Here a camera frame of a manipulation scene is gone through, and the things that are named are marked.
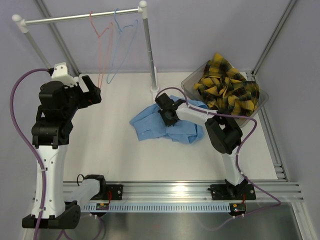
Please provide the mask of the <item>light blue shirt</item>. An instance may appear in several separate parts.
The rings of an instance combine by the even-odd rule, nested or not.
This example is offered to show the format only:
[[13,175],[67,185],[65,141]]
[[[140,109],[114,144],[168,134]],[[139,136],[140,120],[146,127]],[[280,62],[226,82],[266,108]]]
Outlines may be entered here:
[[189,145],[205,136],[204,128],[190,121],[180,120],[173,126],[166,126],[158,112],[159,109],[156,103],[152,104],[130,120],[129,123],[135,129],[139,141],[166,138],[172,142]]

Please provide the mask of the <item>yellow plaid shirt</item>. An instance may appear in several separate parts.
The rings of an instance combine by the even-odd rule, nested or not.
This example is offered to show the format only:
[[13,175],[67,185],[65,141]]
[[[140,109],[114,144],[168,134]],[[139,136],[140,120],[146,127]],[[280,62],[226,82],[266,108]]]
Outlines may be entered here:
[[211,110],[250,117],[258,108],[260,87],[246,78],[221,54],[215,53],[193,85]]

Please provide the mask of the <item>light blue wire hanger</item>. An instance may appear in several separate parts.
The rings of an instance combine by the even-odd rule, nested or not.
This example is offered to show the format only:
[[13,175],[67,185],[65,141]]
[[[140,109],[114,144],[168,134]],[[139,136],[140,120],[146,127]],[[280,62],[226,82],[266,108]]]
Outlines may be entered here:
[[113,14],[113,19],[116,23],[118,35],[112,55],[110,69],[106,77],[106,83],[108,85],[111,84],[111,82],[114,80],[115,76],[119,73],[120,69],[125,63],[139,26],[138,19],[135,19],[131,24],[120,25],[119,21],[117,20],[118,11],[119,8],[117,8]]

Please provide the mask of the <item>pink wire hanger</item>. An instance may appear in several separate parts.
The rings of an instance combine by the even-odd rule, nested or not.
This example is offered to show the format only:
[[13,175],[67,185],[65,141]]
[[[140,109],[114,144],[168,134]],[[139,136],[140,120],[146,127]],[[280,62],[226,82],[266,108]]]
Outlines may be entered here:
[[89,13],[89,21],[97,36],[98,45],[98,79],[97,86],[101,89],[103,85],[103,79],[107,71],[109,58],[113,46],[114,39],[114,23],[110,21],[106,28],[99,32],[93,21],[93,12]]

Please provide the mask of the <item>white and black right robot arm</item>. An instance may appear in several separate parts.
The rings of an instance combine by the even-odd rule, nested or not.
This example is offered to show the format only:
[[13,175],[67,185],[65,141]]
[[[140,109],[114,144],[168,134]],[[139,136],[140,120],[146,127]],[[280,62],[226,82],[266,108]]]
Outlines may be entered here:
[[213,148],[222,155],[226,173],[224,183],[208,187],[213,200],[256,200],[255,188],[246,179],[239,165],[238,148],[243,132],[235,118],[216,110],[205,110],[188,103],[185,99],[174,101],[166,93],[158,94],[155,102],[167,127],[188,121],[205,128]]

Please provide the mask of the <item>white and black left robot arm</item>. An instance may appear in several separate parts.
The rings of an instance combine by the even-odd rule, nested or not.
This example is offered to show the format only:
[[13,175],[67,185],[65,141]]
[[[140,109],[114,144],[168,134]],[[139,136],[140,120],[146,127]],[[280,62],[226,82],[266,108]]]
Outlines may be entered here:
[[75,229],[81,208],[90,200],[101,200],[108,192],[103,175],[89,174],[69,196],[63,194],[66,153],[73,129],[72,119],[79,109],[102,101],[101,90],[87,75],[82,77],[88,91],[80,84],[52,80],[40,87],[40,105],[31,129],[32,145],[39,155],[36,194],[31,214],[22,219],[25,229]]

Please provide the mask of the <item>clear plastic bin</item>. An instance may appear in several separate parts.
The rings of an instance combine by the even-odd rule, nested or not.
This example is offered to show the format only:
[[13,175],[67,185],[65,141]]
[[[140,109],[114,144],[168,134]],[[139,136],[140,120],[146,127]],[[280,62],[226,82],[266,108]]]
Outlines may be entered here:
[[[197,83],[204,75],[206,64],[207,63],[202,64],[197,70],[195,70],[181,82],[181,88],[183,89],[185,95],[191,100],[202,101],[200,94],[196,89],[194,89],[194,84]],[[239,70],[239,72],[247,81],[256,82],[249,70]],[[269,95],[262,88],[260,88],[257,109],[252,113],[251,117],[254,117],[268,100]],[[238,118],[236,119],[236,122],[240,128],[243,128],[249,122],[249,120]]]

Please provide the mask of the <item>white and metal clothes rack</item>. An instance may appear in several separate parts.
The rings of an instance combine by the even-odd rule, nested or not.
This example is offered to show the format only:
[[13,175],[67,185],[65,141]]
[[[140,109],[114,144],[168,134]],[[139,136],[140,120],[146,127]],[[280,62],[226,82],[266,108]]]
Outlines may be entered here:
[[[98,44],[98,39],[94,36],[93,28],[89,23],[89,11],[93,9],[91,0],[54,0],[58,13],[63,11],[83,11],[84,18],[71,17],[65,14],[62,21],[55,23],[65,41],[80,73],[93,73],[97,69],[93,67],[93,56],[95,51],[93,46]],[[48,25],[51,23],[41,23],[42,17],[33,0],[5,0],[2,9],[12,19],[12,28],[16,31],[17,43],[21,45],[20,53],[25,54],[21,57],[21,67],[30,65],[32,68],[52,66],[60,62],[66,62],[60,48],[58,47]],[[137,47],[134,47],[134,57],[130,61],[131,67],[125,68],[125,72],[141,72],[140,67],[147,60],[148,82],[146,83],[147,95],[154,99],[159,92],[153,84],[158,83],[157,69],[154,64],[152,51],[155,50],[155,42],[152,39],[156,29],[150,24],[151,14],[144,14],[137,1],[126,3],[123,10],[117,12],[117,18],[132,19],[138,17],[138,21],[143,25],[142,34],[144,37],[137,40]],[[114,18],[114,7],[101,6],[93,13],[93,18],[100,18],[100,23],[106,24]]]

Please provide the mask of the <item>aluminium frame post left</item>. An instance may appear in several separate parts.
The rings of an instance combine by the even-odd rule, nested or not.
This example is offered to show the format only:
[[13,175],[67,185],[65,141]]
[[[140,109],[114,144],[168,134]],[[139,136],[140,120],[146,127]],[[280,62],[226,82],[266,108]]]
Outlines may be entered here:
[[[40,12],[40,14],[43,18],[51,18],[52,17],[44,0],[33,0],[33,3],[37,7],[38,11]],[[49,28],[55,42],[58,45],[62,55],[64,56],[66,63],[69,65],[69,68],[71,69],[72,73],[75,76],[79,76],[81,72],[80,72],[74,58],[72,57],[72,55],[71,55],[71,53],[65,43],[60,31],[58,30],[56,24],[55,23],[48,23],[47,25],[48,25],[48,28]]]

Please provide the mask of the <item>aluminium frame post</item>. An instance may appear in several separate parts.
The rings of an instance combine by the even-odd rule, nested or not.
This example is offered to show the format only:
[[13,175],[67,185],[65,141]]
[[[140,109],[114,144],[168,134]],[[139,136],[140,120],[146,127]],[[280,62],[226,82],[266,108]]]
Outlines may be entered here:
[[[52,17],[44,0],[33,0],[33,3],[37,7],[38,11],[40,12],[40,14],[43,18],[51,18]],[[80,72],[74,58],[72,57],[72,55],[71,55],[71,53],[65,43],[60,31],[58,30],[56,24],[55,23],[48,23],[47,25],[48,25],[48,28],[49,28],[55,42],[58,45],[62,55],[64,56],[66,63],[69,65],[69,68],[71,69],[72,73],[75,76],[79,76],[81,72]]]
[[258,61],[256,62],[256,64],[254,65],[254,68],[251,71],[251,74],[253,77],[255,77],[257,75],[257,73],[259,72],[261,66],[263,65],[264,61],[266,60],[270,50],[272,49],[273,45],[275,44],[278,36],[280,35],[283,27],[285,26],[288,18],[292,14],[292,12],[298,2],[299,2],[299,0],[289,0],[288,1],[288,4],[285,7],[281,17],[279,18],[270,38],[267,41],[267,44],[265,45],[260,57],[258,58]]

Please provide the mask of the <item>aluminium mounting rail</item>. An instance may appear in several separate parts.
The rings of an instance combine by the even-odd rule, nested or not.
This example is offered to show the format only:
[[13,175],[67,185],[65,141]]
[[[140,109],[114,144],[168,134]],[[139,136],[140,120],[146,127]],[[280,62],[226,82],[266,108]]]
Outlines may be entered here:
[[[123,185],[122,200],[128,203],[204,203],[211,202],[208,188],[221,181],[109,181]],[[304,196],[298,183],[288,181],[256,181],[256,202],[274,203],[268,192],[281,202],[303,202]]]

